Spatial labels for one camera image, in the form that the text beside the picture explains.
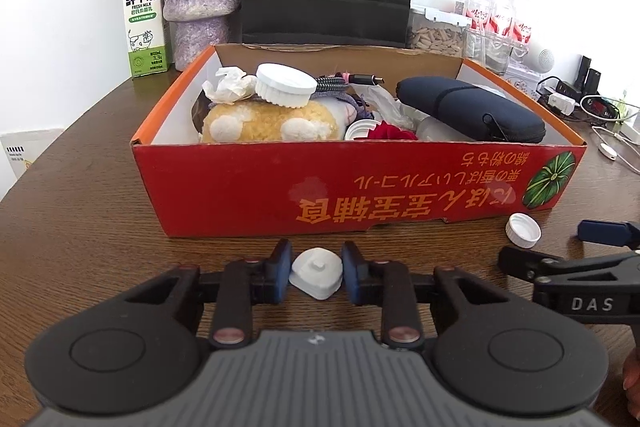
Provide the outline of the dark navy glasses case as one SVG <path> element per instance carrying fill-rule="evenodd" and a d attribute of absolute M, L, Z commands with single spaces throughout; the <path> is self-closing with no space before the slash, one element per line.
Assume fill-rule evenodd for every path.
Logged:
<path fill-rule="evenodd" d="M 398 82 L 402 104 L 480 142 L 541 143 L 546 125 L 532 110 L 474 84 L 446 77 Z"/>

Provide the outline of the black charger stand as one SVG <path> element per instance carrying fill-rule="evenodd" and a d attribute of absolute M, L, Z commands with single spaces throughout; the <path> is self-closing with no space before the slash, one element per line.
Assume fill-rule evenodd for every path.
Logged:
<path fill-rule="evenodd" d="M 580 59 L 578 72 L 572 84 L 559 80 L 555 91 L 568 96 L 575 102 L 582 101 L 585 96 L 598 95 L 601 73 L 591 67 L 591 58 L 583 55 Z"/>

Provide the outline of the water bottle red label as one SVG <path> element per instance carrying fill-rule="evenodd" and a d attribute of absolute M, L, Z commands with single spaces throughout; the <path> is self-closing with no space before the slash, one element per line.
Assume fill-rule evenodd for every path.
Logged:
<path fill-rule="evenodd" d="M 512 13 L 510 5 L 504 1 L 496 1 L 489 10 L 485 30 L 501 37 L 510 35 Z"/>
<path fill-rule="evenodd" d="M 454 12 L 471 20 L 471 28 L 483 30 L 488 20 L 487 0 L 456 0 Z"/>
<path fill-rule="evenodd" d="M 514 42 L 519 44 L 527 44 L 532 34 L 532 26 L 528 23 L 528 17 L 520 15 L 514 15 L 511 24 L 511 38 Z"/>

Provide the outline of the white power adapter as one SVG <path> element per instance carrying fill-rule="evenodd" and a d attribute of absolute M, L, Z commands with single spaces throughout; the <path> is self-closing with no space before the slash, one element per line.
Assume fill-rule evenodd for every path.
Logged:
<path fill-rule="evenodd" d="M 565 116 L 570 116 L 574 113 L 576 102 L 574 98 L 564 95 L 559 92 L 552 92 L 548 96 L 547 103 L 550 107 L 558 110 Z"/>

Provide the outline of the crumpled white tissue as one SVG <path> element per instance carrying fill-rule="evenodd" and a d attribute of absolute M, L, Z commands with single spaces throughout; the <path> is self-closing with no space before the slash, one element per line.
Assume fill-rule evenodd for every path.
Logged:
<path fill-rule="evenodd" d="M 239 67 L 221 67 L 216 70 L 213 80 L 202 84 L 202 90 L 212 103 L 231 105 L 255 95 L 256 82 L 255 75 L 247 74 Z"/>

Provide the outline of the purple knitted pouch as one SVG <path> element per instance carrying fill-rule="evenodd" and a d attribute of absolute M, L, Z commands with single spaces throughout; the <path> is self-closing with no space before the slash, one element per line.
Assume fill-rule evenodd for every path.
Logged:
<path fill-rule="evenodd" d="M 361 119 L 373 119 L 373 113 L 368 109 L 366 103 L 364 103 L 363 99 L 356 94 L 350 94 L 348 92 L 342 92 L 337 95 L 337 98 L 345 103 L 350 104 L 356 110 L 356 120 Z"/>

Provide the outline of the water bottle red label middle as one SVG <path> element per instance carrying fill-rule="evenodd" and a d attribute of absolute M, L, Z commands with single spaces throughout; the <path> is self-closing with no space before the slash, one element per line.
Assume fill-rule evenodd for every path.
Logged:
<path fill-rule="evenodd" d="M 496 1 L 489 10 L 485 30 L 501 37 L 510 35 L 512 13 L 510 5 L 504 1 Z"/>

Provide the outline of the large white jar lid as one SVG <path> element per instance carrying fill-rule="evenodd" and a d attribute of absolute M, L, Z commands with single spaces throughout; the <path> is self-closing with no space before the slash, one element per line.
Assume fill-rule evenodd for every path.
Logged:
<path fill-rule="evenodd" d="M 318 87 L 317 80 L 311 75 L 282 64 L 259 64 L 255 76 L 255 91 L 259 98 L 287 108 L 306 106 Z"/>

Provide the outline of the clear jar of seeds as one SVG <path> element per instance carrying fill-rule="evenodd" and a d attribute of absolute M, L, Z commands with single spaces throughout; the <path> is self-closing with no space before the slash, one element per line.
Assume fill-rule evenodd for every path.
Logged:
<path fill-rule="evenodd" d="M 408 47 L 431 54 L 462 57 L 469 17 L 433 8 L 412 8 Z"/>

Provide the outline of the water bottle red label left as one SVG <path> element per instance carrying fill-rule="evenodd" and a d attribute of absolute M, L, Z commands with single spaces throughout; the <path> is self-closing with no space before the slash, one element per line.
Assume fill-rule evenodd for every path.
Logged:
<path fill-rule="evenodd" d="M 456 0 L 454 12 L 471 20 L 471 28 L 483 30 L 488 20 L 487 0 Z"/>

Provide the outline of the small white bottle cap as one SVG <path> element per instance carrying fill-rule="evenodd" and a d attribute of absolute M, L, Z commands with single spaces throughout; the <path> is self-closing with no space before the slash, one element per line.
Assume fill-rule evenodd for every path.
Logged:
<path fill-rule="evenodd" d="M 530 249 L 541 239 L 541 228 L 526 213 L 512 213 L 506 221 L 506 237 L 515 246 Z"/>

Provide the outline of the small white plug adapter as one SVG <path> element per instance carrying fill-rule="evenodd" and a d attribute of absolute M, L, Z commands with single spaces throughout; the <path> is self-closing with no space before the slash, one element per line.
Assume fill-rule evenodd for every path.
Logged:
<path fill-rule="evenodd" d="M 329 299 L 341 287 L 343 262 L 329 249 L 314 247 L 303 251 L 292 263 L 288 281 L 316 300 Z"/>

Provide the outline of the crumpled plastic bag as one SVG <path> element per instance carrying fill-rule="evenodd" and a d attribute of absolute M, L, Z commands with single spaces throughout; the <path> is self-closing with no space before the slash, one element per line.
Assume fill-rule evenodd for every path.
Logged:
<path fill-rule="evenodd" d="M 354 91 L 375 121 L 384 121 L 400 129 L 416 131 L 420 122 L 427 117 L 420 110 L 402 104 L 382 86 L 355 86 Z"/>

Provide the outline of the clear glass cup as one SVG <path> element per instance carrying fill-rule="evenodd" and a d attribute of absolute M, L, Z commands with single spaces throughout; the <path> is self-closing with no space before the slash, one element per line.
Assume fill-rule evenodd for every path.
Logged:
<path fill-rule="evenodd" d="M 485 66 L 496 75 L 502 76 L 508 68 L 512 52 L 512 40 L 508 36 L 488 32 L 484 35 Z"/>

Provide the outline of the yellow white plush cow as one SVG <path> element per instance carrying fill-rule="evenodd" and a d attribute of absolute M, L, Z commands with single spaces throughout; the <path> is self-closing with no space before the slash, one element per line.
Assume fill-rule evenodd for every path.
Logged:
<path fill-rule="evenodd" d="M 357 109 L 337 98 L 289 108 L 264 101 L 215 105 L 204 118 L 202 142 L 236 144 L 343 140 Z"/>

